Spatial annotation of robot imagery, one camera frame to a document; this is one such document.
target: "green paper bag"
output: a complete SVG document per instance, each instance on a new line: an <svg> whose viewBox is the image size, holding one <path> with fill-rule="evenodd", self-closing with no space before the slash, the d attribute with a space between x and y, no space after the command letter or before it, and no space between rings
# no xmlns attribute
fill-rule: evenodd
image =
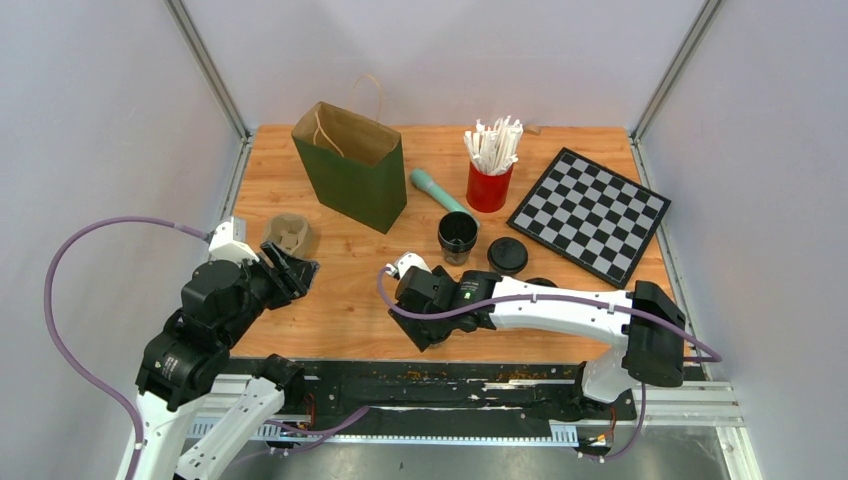
<svg viewBox="0 0 848 480"><path fill-rule="evenodd" d="M406 207L400 133L318 102L292 130L318 201L386 233Z"/></svg>

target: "paper bag handle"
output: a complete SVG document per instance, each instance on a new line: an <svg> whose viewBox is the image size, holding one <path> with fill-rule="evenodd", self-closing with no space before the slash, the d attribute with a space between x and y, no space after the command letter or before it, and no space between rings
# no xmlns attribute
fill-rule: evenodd
<svg viewBox="0 0 848 480"><path fill-rule="evenodd" d="M356 87L359 85L359 81L363 78L368 78L369 80L374 82L374 85L377 86L377 115L374 115L374 121L379 122L380 113L382 113L383 111L383 86L380 85L380 82L377 80L377 78L374 75L371 75L370 73L363 73L359 76L359 78L356 79L355 82L353 82L353 87L351 87L350 89L350 95L347 97L346 108L350 110L351 105L353 105L353 95L356 93Z"/></svg>
<svg viewBox="0 0 848 480"><path fill-rule="evenodd" d="M377 92L379 94L379 96L377 97L377 115L374 116L374 121L377 122L380 120L380 112L383 111L383 87L382 85L380 85L380 82L374 77L374 75L371 75L370 73L363 73L359 76L359 78L356 79L355 82L353 82L353 87L351 87L350 89L350 96L348 96L347 99L347 110L350 110L350 105L353 103L353 94L356 93L356 87L359 85L359 81L366 77L372 82L374 82L374 85L377 86ZM330 139L330 137L327 135L327 132L325 132L324 128L321 127L321 119L318 118L317 110L315 111L315 125L317 125L318 128L316 128L315 133L312 134L312 144L317 145L315 142L316 140L318 140L318 132L321 132L321 136L323 136L325 140L330 142L330 145L332 145L333 148L335 148L336 151L339 152L339 155L344 157L342 149L339 148L338 145L336 145L336 142Z"/></svg>
<svg viewBox="0 0 848 480"><path fill-rule="evenodd" d="M321 135L322 135L322 136L323 136L323 137L324 137L324 138L325 138L328 142L330 142L330 145L332 145L332 146L333 146L333 148L335 148L335 149L336 149L336 151L337 151L337 152L339 152L339 155L341 155L342 157L344 157L344 152L342 152L342 149L341 149L341 148L339 148L339 146L338 146L338 145L336 145L336 142L334 142L334 141L332 141L332 140L330 139L330 137L327 135L327 132L325 132L325 131L324 131L324 129L321 127L321 119L320 119L320 118L318 118L318 110L315 110L315 124L316 124L316 125L318 125L318 128L316 128L316 129L315 129L315 133L313 133L313 134L312 134L312 144L313 144L313 145L318 145L318 143L316 143L316 140L318 140L318 132L321 132Z"/></svg>

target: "orange wire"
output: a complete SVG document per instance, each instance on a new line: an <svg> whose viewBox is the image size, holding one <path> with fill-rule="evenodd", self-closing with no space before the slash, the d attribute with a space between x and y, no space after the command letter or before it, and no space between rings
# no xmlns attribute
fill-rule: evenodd
<svg viewBox="0 0 848 480"><path fill-rule="evenodd" d="M618 422L618 419L615 416L615 407L610 407L610 414L612 415L612 420L610 421L610 429L598 435L597 438L606 437L607 435L609 435L610 442L612 442L613 440L615 440L615 424L616 422Z"/></svg>

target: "black and white checkerboard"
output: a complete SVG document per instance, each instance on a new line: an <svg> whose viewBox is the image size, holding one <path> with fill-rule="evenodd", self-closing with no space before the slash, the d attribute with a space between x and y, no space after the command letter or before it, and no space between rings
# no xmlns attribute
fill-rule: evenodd
<svg viewBox="0 0 848 480"><path fill-rule="evenodd" d="M507 224L624 288L670 204L563 148Z"/></svg>

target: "white wall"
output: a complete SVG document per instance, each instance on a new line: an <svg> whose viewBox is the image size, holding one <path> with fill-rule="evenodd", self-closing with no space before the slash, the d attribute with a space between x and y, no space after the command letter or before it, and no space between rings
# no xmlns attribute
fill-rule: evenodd
<svg viewBox="0 0 848 480"><path fill-rule="evenodd" d="M4 2L0 69L0 478L114 478L130 422L50 342L47 264L104 217L211 229L236 139L161 1ZM142 348L204 250L154 226L84 238L57 275L71 350L132 395Z"/></svg>
<svg viewBox="0 0 848 480"><path fill-rule="evenodd" d="M848 456L848 4L725 2L645 141L764 478Z"/></svg>
<svg viewBox="0 0 848 480"><path fill-rule="evenodd" d="M375 74L390 124L517 115L634 126L702 0L188 0L245 121L346 106ZM363 85L352 107L376 111Z"/></svg>

